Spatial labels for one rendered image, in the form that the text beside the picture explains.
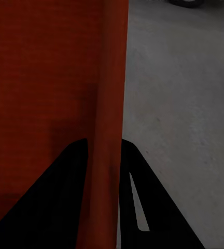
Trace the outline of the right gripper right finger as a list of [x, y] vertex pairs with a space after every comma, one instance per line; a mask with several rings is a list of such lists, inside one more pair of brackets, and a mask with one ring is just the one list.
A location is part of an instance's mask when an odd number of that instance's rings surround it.
[[[150, 231], [138, 229], [130, 173]], [[138, 148], [122, 139], [121, 249], [205, 249]]]

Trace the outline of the storage box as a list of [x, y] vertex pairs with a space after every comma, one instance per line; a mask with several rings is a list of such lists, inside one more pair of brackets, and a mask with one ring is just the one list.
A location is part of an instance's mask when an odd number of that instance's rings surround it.
[[88, 140], [75, 249], [116, 249], [129, 0], [0, 0], [0, 221]]

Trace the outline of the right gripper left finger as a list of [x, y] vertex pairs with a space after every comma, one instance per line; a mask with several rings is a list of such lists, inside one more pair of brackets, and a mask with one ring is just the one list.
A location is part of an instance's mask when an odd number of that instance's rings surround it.
[[88, 140], [69, 144], [0, 221], [0, 249], [75, 249]]

